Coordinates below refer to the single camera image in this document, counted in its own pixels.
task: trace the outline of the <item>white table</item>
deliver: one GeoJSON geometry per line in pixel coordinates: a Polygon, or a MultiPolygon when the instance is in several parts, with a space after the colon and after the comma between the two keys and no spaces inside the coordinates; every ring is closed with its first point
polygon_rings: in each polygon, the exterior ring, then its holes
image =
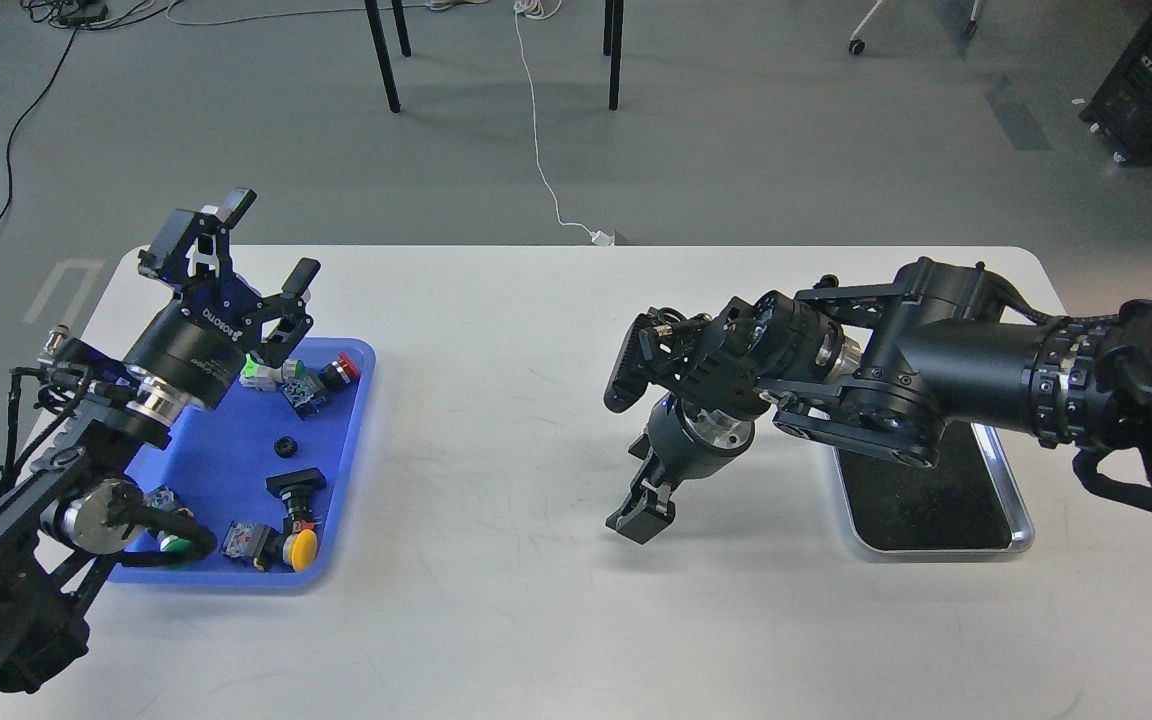
{"type": "MultiPolygon", "coordinates": [[[[378,354],[328,570],[108,585],[90,655],[0,717],[1152,717],[1152,515],[1087,495],[1066,448],[1005,433],[1037,532],[1007,561],[867,560],[826,448],[765,419],[646,546],[602,526],[649,414],[602,409],[632,316],[888,282],[920,251],[1059,306],[1001,247],[236,247],[262,291],[320,259],[314,334],[378,354]]],[[[120,356],[165,297],[128,255],[84,340],[120,356]]]]}

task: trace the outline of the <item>power adapter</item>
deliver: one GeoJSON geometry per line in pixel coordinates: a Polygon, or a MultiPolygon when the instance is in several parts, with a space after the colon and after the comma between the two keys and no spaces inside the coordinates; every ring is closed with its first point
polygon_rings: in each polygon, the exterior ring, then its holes
{"type": "Polygon", "coordinates": [[[97,3],[93,0],[77,0],[73,5],[71,12],[56,15],[56,24],[60,26],[85,26],[99,23],[109,16],[109,7],[105,3],[97,3]]]}

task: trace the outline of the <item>robotic arm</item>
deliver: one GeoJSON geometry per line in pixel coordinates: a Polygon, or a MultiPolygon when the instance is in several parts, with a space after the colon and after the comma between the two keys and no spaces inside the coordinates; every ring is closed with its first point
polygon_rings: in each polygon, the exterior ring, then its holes
{"type": "Polygon", "coordinates": [[[35,692],[88,652],[83,615],[114,564],[179,564],[215,547],[206,528],[146,506],[126,470],[142,446],[168,445],[184,407],[214,409],[248,354],[280,365],[310,328],[303,295],[317,260],[302,258],[282,291],[265,297],[233,272],[229,230],[255,199],[241,188],[219,209],[177,210],[141,251],[141,274],[172,287],[173,297],[122,361],[68,338],[61,325],[38,367],[13,370],[0,478],[0,692],[35,692]],[[275,325],[262,338],[266,323],[275,325]],[[40,406],[56,418],[17,456],[14,418],[24,376],[41,382],[40,406]],[[28,457],[63,424],[17,483],[28,457]],[[124,551],[146,528],[192,547],[124,551]],[[71,551],[51,571],[33,555],[40,530],[71,551]],[[84,568],[77,588],[65,591],[84,568]]]}
{"type": "Polygon", "coordinates": [[[650,309],[626,333],[602,402],[621,414],[650,384],[668,393],[630,447],[643,464],[607,518],[638,543],[675,518],[680,483],[748,450],[768,410],[787,434],[915,468],[937,464],[948,420],[1074,444],[1089,492],[1152,511],[1152,300],[1097,318],[1044,314],[983,264],[922,258],[887,285],[826,275],[794,300],[733,297],[719,316],[650,309]],[[1000,323],[1006,309],[1032,324],[1000,323]],[[870,331],[863,351],[846,327],[870,331]],[[1147,487],[1097,471],[1130,447],[1147,487]]]}

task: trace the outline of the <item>cable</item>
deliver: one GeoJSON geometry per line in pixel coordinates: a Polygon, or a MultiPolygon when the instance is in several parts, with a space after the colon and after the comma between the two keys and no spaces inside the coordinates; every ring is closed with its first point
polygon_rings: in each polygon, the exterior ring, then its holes
{"type": "Polygon", "coordinates": [[[15,183],[12,176],[12,143],[15,141],[15,132],[17,132],[17,130],[20,129],[20,123],[23,123],[24,119],[28,118],[29,113],[31,113],[31,111],[37,108],[38,103],[41,103],[44,96],[47,94],[47,91],[50,91],[51,86],[54,85],[54,83],[56,82],[56,76],[59,76],[60,74],[60,67],[61,65],[65,65],[65,59],[69,56],[69,50],[73,48],[74,38],[76,37],[78,37],[77,28],[74,29],[74,31],[69,35],[69,41],[67,45],[65,45],[65,53],[60,54],[60,60],[56,61],[56,69],[52,70],[51,78],[47,79],[47,85],[43,88],[38,97],[36,97],[36,99],[31,104],[29,104],[28,108],[24,109],[24,113],[20,113],[17,122],[13,124],[12,132],[9,132],[8,135],[8,149],[6,149],[5,152],[6,162],[8,164],[8,200],[3,203],[3,209],[0,210],[0,222],[1,220],[3,220],[3,215],[8,214],[8,209],[12,209],[12,197],[15,190],[15,183]]]}
{"type": "Polygon", "coordinates": [[[562,8],[562,6],[563,0],[558,0],[558,5],[554,5],[554,9],[546,13],[541,0],[513,0],[513,12],[515,12],[515,15],[522,15],[522,17],[529,20],[552,18],[554,17],[554,13],[558,13],[558,9],[562,8]]]}
{"type": "Polygon", "coordinates": [[[434,13],[444,13],[445,10],[450,10],[457,5],[485,5],[487,2],[488,0],[425,0],[425,6],[434,13]]]}
{"type": "Polygon", "coordinates": [[[536,149],[536,169],[540,173],[540,182],[545,183],[545,188],[548,188],[550,190],[550,197],[553,197],[554,199],[554,218],[558,219],[558,223],[562,225],[563,227],[582,228],[584,229],[585,233],[589,233],[590,240],[594,240],[596,233],[591,232],[588,225],[576,223],[576,222],[564,222],[562,211],[559,211],[558,209],[558,194],[554,192],[554,187],[550,184],[550,179],[545,177],[545,169],[540,167],[540,127],[539,127],[539,120],[536,119],[536,83],[535,79],[531,78],[531,68],[526,67],[526,51],[524,50],[524,47],[522,47],[522,28],[518,23],[518,18],[520,17],[530,17],[533,20],[550,18],[553,17],[554,13],[558,13],[558,8],[554,8],[553,12],[551,12],[548,15],[544,15],[544,17],[531,17],[531,15],[526,15],[526,6],[530,5],[538,6],[538,8],[540,6],[538,0],[531,0],[531,1],[516,0],[516,3],[513,5],[513,12],[515,12],[515,14],[513,14],[513,31],[515,31],[515,33],[517,33],[518,36],[518,56],[522,58],[522,69],[526,70],[526,88],[529,88],[529,90],[531,91],[531,141],[532,145],[535,145],[536,149]]]}
{"type": "MultiPolygon", "coordinates": [[[[458,1],[461,3],[486,3],[486,0],[458,0],[458,1]]],[[[179,26],[229,26],[230,24],[247,23],[250,22],[250,20],[294,18],[297,17],[297,15],[326,15],[332,13],[361,13],[366,9],[366,8],[334,8],[329,10],[296,10],[294,13],[271,13],[268,15],[252,15],[252,17],[250,18],[211,20],[211,22],[196,22],[196,20],[177,20],[172,17],[172,9],[175,8],[175,6],[183,2],[184,0],[169,0],[168,6],[166,6],[166,18],[168,18],[168,21],[174,24],[179,24],[179,26]]],[[[447,8],[434,8],[434,3],[438,3],[438,0],[429,0],[427,3],[419,3],[419,5],[403,5],[403,8],[430,8],[430,10],[435,10],[435,12],[442,12],[450,8],[450,5],[448,5],[447,8]]],[[[392,10],[393,5],[389,5],[388,8],[380,8],[380,9],[392,10]]]]}

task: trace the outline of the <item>blue tray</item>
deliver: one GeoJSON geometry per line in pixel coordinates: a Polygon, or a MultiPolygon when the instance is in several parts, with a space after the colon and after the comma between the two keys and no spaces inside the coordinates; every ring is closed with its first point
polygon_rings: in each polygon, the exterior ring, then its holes
{"type": "MultiPolygon", "coordinates": [[[[183,568],[124,568],[116,566],[109,576],[116,583],[160,583],[187,585],[229,585],[229,588],[294,588],[319,575],[332,559],[340,520],[344,516],[346,488],[358,445],[358,430],[367,403],[376,351],[351,338],[306,338],[293,353],[294,359],[318,369],[343,351],[355,361],[361,378],[332,396],[332,401],[302,420],[287,404],[282,393],[259,392],[238,386],[229,388],[212,411],[189,407],[172,429],[166,450],[145,447],[127,472],[143,491],[166,484],[177,491],[195,517],[223,541],[225,530],[234,520],[282,528],[285,508],[265,491],[265,478],[293,470],[317,468],[326,488],[312,498],[319,528],[319,556],[305,570],[293,573],[279,566],[262,573],[212,552],[183,568]],[[291,457],[274,455],[274,441],[291,435],[300,450],[291,457]]],[[[154,539],[142,535],[128,550],[157,550],[154,539]]]]}

